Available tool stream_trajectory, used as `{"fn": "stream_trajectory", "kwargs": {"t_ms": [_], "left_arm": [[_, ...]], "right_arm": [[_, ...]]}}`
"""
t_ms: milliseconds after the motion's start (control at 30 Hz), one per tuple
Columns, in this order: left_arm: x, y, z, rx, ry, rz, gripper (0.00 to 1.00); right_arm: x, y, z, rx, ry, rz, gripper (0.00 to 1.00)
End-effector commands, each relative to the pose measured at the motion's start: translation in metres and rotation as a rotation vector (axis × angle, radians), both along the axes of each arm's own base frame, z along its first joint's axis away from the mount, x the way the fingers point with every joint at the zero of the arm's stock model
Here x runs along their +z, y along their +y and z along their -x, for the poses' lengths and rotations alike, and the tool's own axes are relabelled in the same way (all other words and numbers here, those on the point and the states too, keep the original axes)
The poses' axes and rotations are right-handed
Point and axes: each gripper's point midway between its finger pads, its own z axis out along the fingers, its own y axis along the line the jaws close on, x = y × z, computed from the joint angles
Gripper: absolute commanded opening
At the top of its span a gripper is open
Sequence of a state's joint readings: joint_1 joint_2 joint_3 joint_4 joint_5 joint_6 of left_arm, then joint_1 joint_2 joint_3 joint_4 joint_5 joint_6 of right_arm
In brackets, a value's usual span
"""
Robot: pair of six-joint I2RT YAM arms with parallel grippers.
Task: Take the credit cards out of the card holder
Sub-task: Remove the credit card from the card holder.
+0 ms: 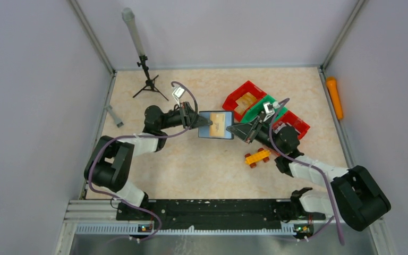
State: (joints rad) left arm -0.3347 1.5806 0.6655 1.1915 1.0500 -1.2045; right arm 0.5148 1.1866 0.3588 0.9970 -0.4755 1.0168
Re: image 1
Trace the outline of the black leather card holder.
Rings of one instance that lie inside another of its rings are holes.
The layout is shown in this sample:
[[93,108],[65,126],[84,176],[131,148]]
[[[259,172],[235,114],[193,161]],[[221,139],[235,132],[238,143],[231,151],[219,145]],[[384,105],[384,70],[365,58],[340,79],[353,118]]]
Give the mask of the black leather card holder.
[[209,126],[198,128],[198,138],[233,140],[234,135],[227,130],[227,127],[234,124],[234,113],[232,111],[201,111],[199,115],[212,121]]

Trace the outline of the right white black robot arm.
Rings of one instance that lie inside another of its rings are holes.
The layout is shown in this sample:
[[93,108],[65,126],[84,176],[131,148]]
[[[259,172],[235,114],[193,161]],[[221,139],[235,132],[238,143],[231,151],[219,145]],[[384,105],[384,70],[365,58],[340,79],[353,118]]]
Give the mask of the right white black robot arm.
[[333,215],[337,222],[342,219],[352,229],[362,231],[392,208],[365,167],[331,166],[300,152],[299,134],[289,124],[275,131],[258,116],[251,122],[228,126],[227,131],[246,143],[256,140],[278,153],[275,164],[281,173],[327,189],[325,192],[306,191],[293,201],[290,211],[297,219],[304,219],[310,213]]

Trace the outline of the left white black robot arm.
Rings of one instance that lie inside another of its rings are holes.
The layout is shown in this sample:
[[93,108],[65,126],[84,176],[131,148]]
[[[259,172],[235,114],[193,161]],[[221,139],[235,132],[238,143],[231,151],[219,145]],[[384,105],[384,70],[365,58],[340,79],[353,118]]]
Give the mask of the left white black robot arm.
[[165,146],[167,134],[163,129],[182,126],[184,129],[208,127],[213,122],[199,115],[186,101],[175,105],[164,113],[158,106],[151,105],[144,112],[143,132],[130,138],[102,136],[84,170],[84,178],[101,187],[105,193],[127,201],[129,213],[135,219],[144,219],[149,213],[149,205],[144,202],[148,195],[129,181],[129,171],[133,157],[158,152]]

